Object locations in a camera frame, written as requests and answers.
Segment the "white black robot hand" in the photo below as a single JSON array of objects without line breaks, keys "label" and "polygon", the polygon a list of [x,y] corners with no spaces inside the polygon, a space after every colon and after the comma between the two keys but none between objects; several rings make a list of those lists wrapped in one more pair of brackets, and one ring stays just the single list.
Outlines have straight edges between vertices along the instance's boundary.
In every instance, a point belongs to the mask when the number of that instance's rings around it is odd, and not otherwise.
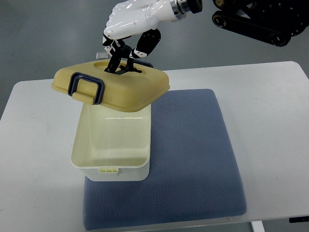
[{"label": "white black robot hand", "polygon": [[134,60],[148,56],[161,40],[160,22],[175,22],[190,11],[187,0],[127,0],[117,4],[103,31],[102,45],[111,56],[105,72],[141,73]]}]

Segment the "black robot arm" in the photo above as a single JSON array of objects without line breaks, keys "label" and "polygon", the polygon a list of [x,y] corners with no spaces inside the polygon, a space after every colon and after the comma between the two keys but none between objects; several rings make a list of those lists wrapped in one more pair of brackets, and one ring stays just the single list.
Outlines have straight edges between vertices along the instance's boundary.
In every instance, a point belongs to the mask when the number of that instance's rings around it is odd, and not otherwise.
[{"label": "black robot arm", "polygon": [[302,33],[309,25],[307,0],[214,0],[213,23],[278,47]]}]

